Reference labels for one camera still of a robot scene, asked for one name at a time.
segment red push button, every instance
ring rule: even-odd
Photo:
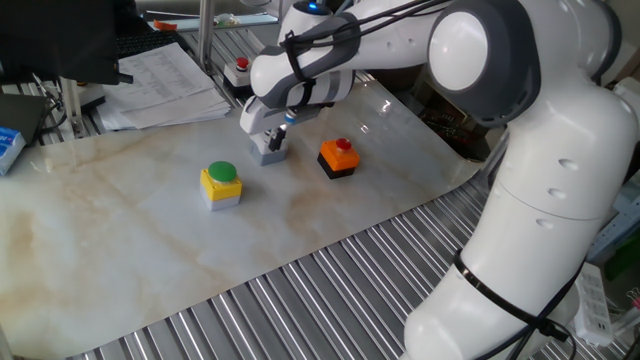
[[[237,58],[236,59],[236,67],[240,71],[247,71],[247,66],[249,66],[249,59],[247,58]]]
[[[351,141],[345,138],[340,138],[336,140],[336,146],[338,147],[339,151],[345,152],[351,149]]]

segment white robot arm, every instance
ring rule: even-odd
[[[631,108],[594,84],[617,55],[615,15],[598,0],[365,0],[338,16],[295,6],[281,32],[289,52],[267,48],[253,64],[256,96],[241,119],[249,134],[344,99],[353,69],[424,62],[439,91],[479,123],[508,124],[479,224],[407,319],[405,357],[527,356],[534,341],[521,352],[507,340],[528,340],[543,327],[535,318],[570,288],[638,140]],[[555,319],[567,323],[567,313]]]

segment green push button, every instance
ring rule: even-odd
[[[216,161],[209,165],[209,176],[217,182],[230,182],[237,175],[236,167],[229,162]]]

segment cable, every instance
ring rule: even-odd
[[[582,263],[580,264],[580,267],[578,268],[578,271],[573,275],[573,277],[566,283],[564,284],[564,286],[558,291],[558,293],[551,299],[551,301],[549,301],[549,303],[547,304],[547,306],[544,307],[544,309],[542,309],[542,311],[540,312],[540,314],[537,316],[538,319],[546,319],[547,316],[549,316],[549,314],[551,314],[551,312],[553,311],[553,309],[556,308],[556,306],[558,306],[558,304],[560,304],[560,301],[562,301],[562,299],[564,299],[564,297],[567,295],[567,293],[569,292],[569,290],[571,289],[571,287],[573,286],[573,283],[576,281],[576,279],[578,278],[578,276],[580,275],[580,273],[582,272],[582,265],[584,265],[584,260],[582,261]],[[550,322],[552,322],[554,324],[554,326],[560,325],[557,322],[548,319]],[[509,339],[505,340],[502,344],[498,345],[496,348],[492,349],[491,351],[489,351],[488,353],[479,356],[477,358],[475,358],[474,360],[488,360],[491,359],[492,357],[498,355],[500,352],[502,352],[504,349],[508,348],[509,346],[511,346],[514,342],[518,341],[518,339],[527,336],[527,334],[529,332],[534,332],[536,329],[536,324],[528,324],[527,326],[525,326],[524,328],[522,328],[520,331],[518,331],[515,335],[513,335],[512,337],[510,337]],[[571,333],[568,331],[565,331],[566,334],[568,334],[569,336],[571,336]]]
[[[622,360],[629,360],[630,359],[631,353],[633,352],[633,350],[635,350],[636,346],[638,346],[638,343],[640,343],[640,335],[638,335],[638,337],[633,342],[633,344],[631,344],[631,347],[629,348],[629,351],[627,351],[627,353],[624,355]]]
[[[56,103],[56,105],[58,102],[62,103],[62,99],[60,99],[60,94],[58,94],[58,96],[55,96],[53,95],[53,93],[47,90],[47,88],[44,86],[44,83],[42,82],[42,80],[40,80],[38,75],[36,75],[35,73],[31,73],[31,77],[33,77],[33,80],[35,81],[36,86],[40,88],[40,91],[42,92],[43,95],[51,99],[54,103]]]
[[[60,125],[62,125],[65,120],[67,120],[67,114],[62,114],[62,117],[60,118],[60,120],[58,120],[58,122],[55,125],[46,127],[46,128],[42,128],[40,130],[40,134],[47,134],[52,132],[53,130],[57,129],[60,127]]]
[[[567,335],[569,335],[569,339],[571,339],[571,356],[569,356],[569,360],[573,360],[576,358],[576,352],[578,351],[578,343],[576,342],[576,338],[573,337],[569,329],[567,329],[564,325],[558,323],[557,321],[553,321],[549,319],[551,323],[564,331]]]
[[[513,348],[513,350],[511,350],[511,353],[509,353],[509,357],[508,357],[509,360],[518,359],[518,355],[520,355],[520,353],[522,352],[522,349],[524,349],[524,347],[527,345],[527,343],[529,342],[529,339],[531,339],[531,336],[535,333],[535,331],[536,329],[529,330],[527,334],[523,336],[520,339],[520,341],[518,341],[518,343]]]
[[[351,36],[347,36],[347,37],[342,38],[342,39],[337,39],[337,40],[327,41],[327,42],[322,42],[322,43],[311,43],[311,44],[305,44],[305,45],[306,45],[306,47],[310,47],[310,48],[319,48],[319,47],[325,47],[325,46],[333,46],[333,45],[337,45],[337,44],[340,44],[340,43],[343,43],[343,42],[351,41],[351,40],[356,39],[356,38],[361,38],[361,37],[363,37],[365,35],[371,34],[372,32],[375,32],[375,31],[378,31],[378,30],[380,30],[380,29],[382,29],[384,27],[387,27],[387,26],[389,26],[389,25],[391,25],[391,24],[393,24],[395,22],[398,22],[398,21],[400,21],[400,20],[402,20],[404,18],[407,18],[407,17],[410,17],[412,15],[415,15],[416,13],[419,13],[420,11],[428,9],[429,7],[419,7],[419,8],[413,9],[413,10],[409,10],[409,11],[407,11],[405,13],[402,13],[401,15],[394,15],[390,20],[384,21],[384,22],[382,22],[382,23],[380,23],[380,24],[378,24],[376,26],[372,26],[369,29],[367,29],[367,30],[365,30],[365,31],[363,31],[361,33],[354,34],[354,35],[351,35]],[[440,12],[440,11],[442,11],[442,10],[435,10],[435,11],[432,11],[432,12],[429,12],[429,13],[425,13],[425,14],[420,14],[420,15],[417,15],[417,16],[431,15],[431,14],[435,14],[435,13]]]
[[[338,28],[336,30],[323,31],[323,32],[320,32],[320,33],[312,34],[312,35],[304,35],[303,34],[303,35],[293,36],[290,39],[285,40],[285,41],[293,41],[295,43],[295,45],[299,45],[299,46],[302,46],[302,47],[313,47],[313,48],[316,48],[316,47],[332,46],[332,45],[339,44],[339,43],[342,43],[342,42],[345,42],[345,41],[353,40],[353,39],[358,38],[358,37],[365,36],[367,34],[370,34],[370,33],[374,32],[374,31],[380,30],[380,29],[382,29],[382,28],[384,28],[384,27],[386,27],[388,25],[391,25],[391,24],[393,24],[393,23],[395,23],[397,21],[400,21],[400,20],[402,20],[402,19],[404,19],[404,18],[406,18],[408,16],[415,15],[416,13],[418,13],[420,11],[426,10],[426,9],[428,9],[430,7],[433,7],[433,6],[437,6],[437,5],[443,4],[443,3],[448,2],[448,1],[449,0],[418,0],[418,1],[412,1],[412,2],[409,2],[407,4],[400,5],[400,6],[397,6],[395,8],[383,11],[383,12],[378,13],[376,15],[372,15],[372,16],[370,16],[368,18],[345,24],[345,25],[341,26],[340,28]],[[402,13],[402,14],[396,14],[399,11],[403,11],[403,10],[407,10],[407,9],[410,9],[410,10],[408,10],[408,11]],[[392,19],[387,20],[385,22],[382,22],[381,24],[378,24],[378,25],[376,25],[376,26],[374,26],[372,28],[369,28],[369,29],[361,32],[361,33],[349,36],[347,38],[334,40],[334,41],[330,41],[330,42],[324,42],[324,43],[320,43],[320,44],[314,44],[313,43],[314,41],[322,40],[322,39],[325,39],[325,38],[327,38],[329,36],[336,36],[336,35],[338,35],[338,34],[340,34],[342,32],[350,30],[352,28],[367,24],[369,22],[381,19],[383,17],[389,17],[389,16],[392,16]]]
[[[58,106],[56,105],[51,105],[50,108],[47,109],[47,111],[45,111],[45,113],[42,115],[42,119],[40,120],[41,122],[44,122],[44,120],[47,118],[47,116],[51,115],[51,113],[53,112],[53,110],[57,109]]]

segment marble surface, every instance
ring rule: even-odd
[[[478,168],[379,84],[290,129],[259,167],[226,119],[28,149],[0,178],[0,323],[15,354],[90,350],[442,195]],[[361,162],[329,180],[322,141]],[[209,212],[200,170],[234,163],[238,206]]]

